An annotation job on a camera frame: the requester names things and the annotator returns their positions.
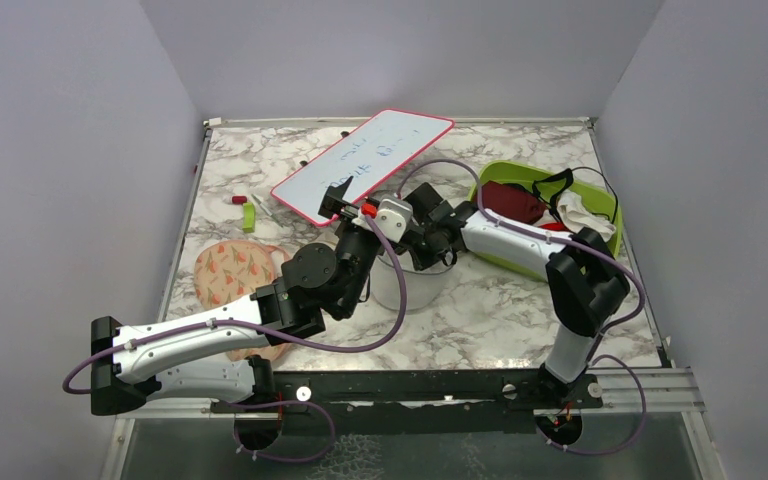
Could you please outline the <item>white mesh laundry bag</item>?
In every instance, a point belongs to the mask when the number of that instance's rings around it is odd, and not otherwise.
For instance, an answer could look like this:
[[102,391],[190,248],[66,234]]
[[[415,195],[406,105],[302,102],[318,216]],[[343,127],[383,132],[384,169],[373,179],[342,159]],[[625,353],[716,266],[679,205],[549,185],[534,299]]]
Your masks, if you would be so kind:
[[[453,276],[453,267],[442,262],[417,270],[409,252],[400,254],[398,259],[405,280],[407,312],[429,306]],[[397,311],[401,304],[400,288],[394,265],[386,253],[376,258],[370,275],[373,299],[382,307]]]

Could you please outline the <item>dark red bra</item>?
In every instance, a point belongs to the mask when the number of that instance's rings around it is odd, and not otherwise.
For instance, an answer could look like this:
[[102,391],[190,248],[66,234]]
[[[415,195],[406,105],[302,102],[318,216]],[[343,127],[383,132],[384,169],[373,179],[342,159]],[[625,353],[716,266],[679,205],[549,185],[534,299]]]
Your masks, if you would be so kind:
[[547,211],[533,194],[513,184],[488,181],[482,185],[480,197],[485,209],[519,223],[533,225]]

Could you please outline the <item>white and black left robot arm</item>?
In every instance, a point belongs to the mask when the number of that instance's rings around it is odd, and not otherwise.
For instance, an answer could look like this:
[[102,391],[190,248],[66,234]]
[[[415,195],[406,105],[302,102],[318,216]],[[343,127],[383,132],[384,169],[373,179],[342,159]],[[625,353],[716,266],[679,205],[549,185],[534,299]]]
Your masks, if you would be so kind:
[[166,398],[242,402],[250,410],[273,401],[271,368],[264,359],[212,364],[209,357],[236,349],[286,343],[318,348],[312,336],[324,318],[351,317],[376,257],[394,252],[410,224],[390,208],[393,197],[356,206],[343,199],[349,185],[327,188],[320,210],[337,215],[335,247],[310,243],[281,266],[280,275],[224,306],[153,325],[128,326],[111,316],[92,321],[85,394],[96,416],[131,412]]

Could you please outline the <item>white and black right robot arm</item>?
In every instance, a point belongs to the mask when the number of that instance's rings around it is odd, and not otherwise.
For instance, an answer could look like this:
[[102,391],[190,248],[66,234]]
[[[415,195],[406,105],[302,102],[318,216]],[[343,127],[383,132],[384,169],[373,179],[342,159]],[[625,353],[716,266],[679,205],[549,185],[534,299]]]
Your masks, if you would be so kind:
[[499,260],[535,275],[550,289],[561,325],[537,380],[539,398],[560,407],[577,392],[603,325],[630,292],[607,244],[595,231],[547,232],[496,213],[474,201],[452,206],[428,183],[405,197],[416,229],[408,240],[416,268],[453,264],[462,252]]

